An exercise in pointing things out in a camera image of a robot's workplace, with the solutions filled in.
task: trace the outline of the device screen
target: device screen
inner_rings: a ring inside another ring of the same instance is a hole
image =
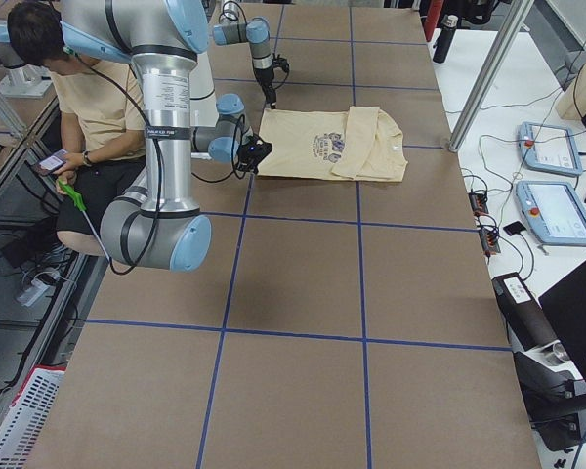
[[[536,140],[536,161],[549,166],[575,167],[565,129],[532,125],[531,131]]]
[[[565,186],[530,184],[529,189],[550,236],[586,238],[586,224]]]
[[[63,159],[64,154],[66,154],[66,151],[64,150],[57,151],[56,153],[51,154],[47,158],[42,159],[38,163],[34,164],[32,169],[34,169],[42,176],[46,176],[65,164],[65,160]]]

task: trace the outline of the printed graphic on shirt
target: printed graphic on shirt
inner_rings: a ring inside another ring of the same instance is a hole
[[[345,148],[342,134],[330,132],[329,134],[315,135],[313,140],[313,154],[323,161],[336,163],[341,159],[341,153]]]

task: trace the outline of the person's hand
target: person's hand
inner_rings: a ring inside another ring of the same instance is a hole
[[[62,156],[65,164],[52,174],[62,174],[67,171],[74,171],[83,165],[84,159],[82,153],[67,153]]]
[[[76,182],[76,171],[74,171],[74,170],[62,171],[62,173],[59,175],[59,177],[57,178],[57,180],[61,180],[62,183],[69,184],[70,186],[73,186],[74,183]],[[65,193],[65,191],[63,189],[61,189],[61,186],[59,186],[59,183],[58,182],[55,183],[55,187],[57,188],[57,192],[59,194],[61,194],[61,195],[67,195]]]

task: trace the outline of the green handle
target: green handle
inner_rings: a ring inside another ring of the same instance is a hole
[[[87,210],[87,207],[85,207],[85,202],[83,202],[82,195],[80,194],[80,192],[77,192],[75,188],[73,188],[69,184],[64,183],[60,179],[57,179],[57,182],[59,183],[61,189],[63,189],[63,192],[65,192],[69,196],[69,198],[71,198],[72,202],[74,202],[74,205],[78,210],[80,210],[81,212]]]

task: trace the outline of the black hair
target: black hair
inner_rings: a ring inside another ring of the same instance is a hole
[[[47,59],[67,59],[60,18],[54,7],[40,2],[21,2],[13,7],[7,17],[9,39],[22,60],[42,65]]]

